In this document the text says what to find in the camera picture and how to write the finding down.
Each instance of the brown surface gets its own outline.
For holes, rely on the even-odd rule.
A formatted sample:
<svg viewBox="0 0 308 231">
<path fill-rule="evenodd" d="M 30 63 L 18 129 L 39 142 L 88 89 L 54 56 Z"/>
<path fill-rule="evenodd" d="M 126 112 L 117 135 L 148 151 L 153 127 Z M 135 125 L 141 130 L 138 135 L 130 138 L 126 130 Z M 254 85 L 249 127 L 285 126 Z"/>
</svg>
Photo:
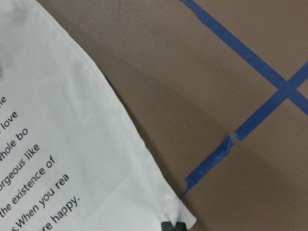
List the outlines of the brown surface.
<svg viewBox="0 0 308 231">
<path fill-rule="evenodd" d="M 177 194 L 276 91 L 179 0 L 39 2 L 105 74 Z M 305 1 L 197 2 L 284 78 L 307 61 Z M 183 198 L 192 230 L 308 230 L 307 137 L 287 100 Z"/>
</svg>

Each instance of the white t-shirt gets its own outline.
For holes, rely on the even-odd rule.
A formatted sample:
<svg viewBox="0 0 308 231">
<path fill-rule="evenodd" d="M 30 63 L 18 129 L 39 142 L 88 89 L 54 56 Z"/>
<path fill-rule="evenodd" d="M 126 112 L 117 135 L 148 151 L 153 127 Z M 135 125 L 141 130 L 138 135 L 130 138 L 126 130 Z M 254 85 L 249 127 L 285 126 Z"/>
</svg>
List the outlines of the white t-shirt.
<svg viewBox="0 0 308 231">
<path fill-rule="evenodd" d="M 0 230 L 159 231 L 195 218 L 93 60 L 34 0 L 0 3 Z"/>
</svg>

